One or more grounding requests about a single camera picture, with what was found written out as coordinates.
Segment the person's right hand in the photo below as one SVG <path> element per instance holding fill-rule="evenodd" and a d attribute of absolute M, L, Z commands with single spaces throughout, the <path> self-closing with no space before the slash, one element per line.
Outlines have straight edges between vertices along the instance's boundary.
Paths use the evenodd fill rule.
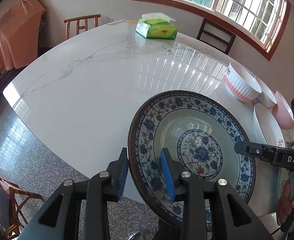
<path fill-rule="evenodd" d="M 276 206 L 276 215 L 279 225 L 283 224 L 286 221 L 287 217 L 294 209 L 294 198 L 290 200 L 290 194 L 291 186 L 289 180 L 287 180 L 284 184 L 282 195 L 279 198 Z"/>

